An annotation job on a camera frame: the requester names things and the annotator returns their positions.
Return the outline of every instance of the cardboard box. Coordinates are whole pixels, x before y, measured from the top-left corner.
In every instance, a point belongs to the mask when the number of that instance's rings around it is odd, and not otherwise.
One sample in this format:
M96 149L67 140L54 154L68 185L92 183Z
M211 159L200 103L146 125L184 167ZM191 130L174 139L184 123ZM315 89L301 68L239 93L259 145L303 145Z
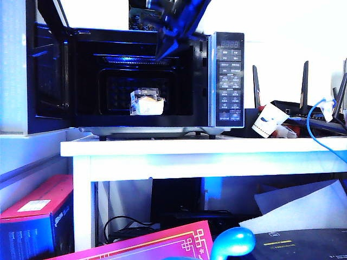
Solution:
M185 256L208 260L211 249L212 238L208 222L204 220L52 259L162 260Z
M0 216L0 259L45 259L73 251L72 175L51 177Z
M255 235L244 260L347 259L347 229L308 229Z

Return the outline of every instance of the white table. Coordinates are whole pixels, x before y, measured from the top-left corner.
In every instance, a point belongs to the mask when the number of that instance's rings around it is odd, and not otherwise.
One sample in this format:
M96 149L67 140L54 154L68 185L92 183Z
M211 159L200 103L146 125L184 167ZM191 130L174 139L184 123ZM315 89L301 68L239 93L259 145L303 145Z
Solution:
M347 159L347 138L319 141ZM62 142L61 156L73 157L76 251L95 246L95 181L347 172L344 161L310 138L99 141L91 135Z

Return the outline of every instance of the blue cable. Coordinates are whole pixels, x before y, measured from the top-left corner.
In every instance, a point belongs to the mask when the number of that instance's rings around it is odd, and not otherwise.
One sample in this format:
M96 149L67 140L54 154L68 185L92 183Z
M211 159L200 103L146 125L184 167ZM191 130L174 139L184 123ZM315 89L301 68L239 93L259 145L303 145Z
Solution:
M325 102L325 101L326 101L326 99L320 100L319 102L317 102L317 103L310 109L309 114L307 115L307 120L306 120L307 130L308 130L308 132L309 132L311 138L312 138L314 141L316 141L317 143L319 143L320 145L322 145L323 147L325 147L326 149L328 149L330 152L332 152L333 154L335 154L337 157L339 157L341 160L343 160L345 163L347 163L347 161L346 161L344 158L342 158L336 151L334 151L334 150L331 149L330 147L328 147L328 146L322 144L320 141L318 141L317 138L316 138L316 137L312 134L312 132L311 132L311 129L310 129L310 118L311 118L311 114L312 114L313 110L314 110L320 103Z

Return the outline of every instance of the microwave control panel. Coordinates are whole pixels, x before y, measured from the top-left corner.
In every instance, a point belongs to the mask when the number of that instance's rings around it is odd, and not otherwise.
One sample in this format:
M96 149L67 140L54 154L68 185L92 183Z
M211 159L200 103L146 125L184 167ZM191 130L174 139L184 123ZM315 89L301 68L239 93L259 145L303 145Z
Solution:
M209 41L209 125L242 128L245 36L215 32Z

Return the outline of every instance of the label sticker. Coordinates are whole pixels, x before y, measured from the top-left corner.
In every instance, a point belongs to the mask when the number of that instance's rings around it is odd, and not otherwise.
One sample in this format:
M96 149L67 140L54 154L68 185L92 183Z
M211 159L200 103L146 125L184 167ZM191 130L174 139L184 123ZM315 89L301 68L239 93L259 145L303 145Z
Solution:
M22 206L17 212L42 210L49 202L50 199L31 200Z

